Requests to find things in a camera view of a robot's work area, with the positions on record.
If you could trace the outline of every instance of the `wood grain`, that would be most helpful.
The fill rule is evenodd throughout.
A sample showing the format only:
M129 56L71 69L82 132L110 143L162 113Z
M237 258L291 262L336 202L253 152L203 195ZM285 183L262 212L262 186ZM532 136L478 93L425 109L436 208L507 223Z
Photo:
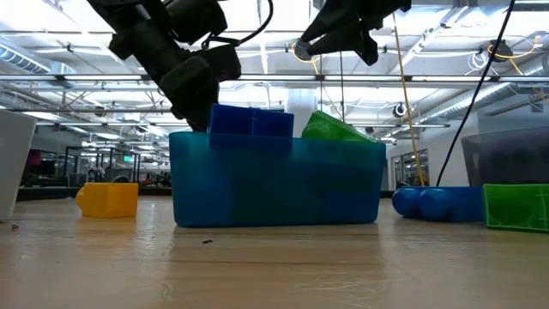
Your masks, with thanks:
M0 308L543 308L547 259L549 235L403 220L390 201L373 225L235 229L176 227L169 198L111 220L28 202L0 225Z

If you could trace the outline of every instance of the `yellow block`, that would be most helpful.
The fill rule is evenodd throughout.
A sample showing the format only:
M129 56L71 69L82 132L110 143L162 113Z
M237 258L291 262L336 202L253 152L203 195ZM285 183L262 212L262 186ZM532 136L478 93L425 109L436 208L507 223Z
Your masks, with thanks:
M93 218L135 216L138 192L137 184L87 183L78 191L76 205Z

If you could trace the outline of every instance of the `blue plastic bin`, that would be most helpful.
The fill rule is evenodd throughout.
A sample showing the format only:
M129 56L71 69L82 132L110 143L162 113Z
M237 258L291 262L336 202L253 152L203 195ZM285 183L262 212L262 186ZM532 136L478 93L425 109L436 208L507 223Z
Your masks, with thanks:
M293 136L293 114L285 112L215 104L211 117L210 133L289 138Z
M402 187L393 207L405 218L473 222L485 219L481 187Z
M180 227L372 223L385 145L178 132L170 160Z

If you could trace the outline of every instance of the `green block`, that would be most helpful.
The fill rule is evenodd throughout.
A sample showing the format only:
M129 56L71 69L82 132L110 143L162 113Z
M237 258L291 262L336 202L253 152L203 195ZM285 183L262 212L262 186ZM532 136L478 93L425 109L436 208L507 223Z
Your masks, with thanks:
M549 185L484 185L490 228L549 232Z
M361 133L349 124L324 112L313 112L301 138L336 141L376 142L376 139Z

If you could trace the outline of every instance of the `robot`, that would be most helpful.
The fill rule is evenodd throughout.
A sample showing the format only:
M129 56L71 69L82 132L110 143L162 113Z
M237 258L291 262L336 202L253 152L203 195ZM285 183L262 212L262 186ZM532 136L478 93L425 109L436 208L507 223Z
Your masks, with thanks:
M253 39L268 19L243 39L220 35L227 29L220 0L88 0L115 30L109 49L125 60L131 55L172 103L177 119L186 118L193 131L208 129L213 104L219 103L220 82L241 76L236 47ZM310 59L329 52L355 51L368 65L377 59L372 29L397 9L408 10L411 0L326 0L317 18L296 44L296 55ZM181 48L207 35L200 51ZM209 48L211 42L224 45Z

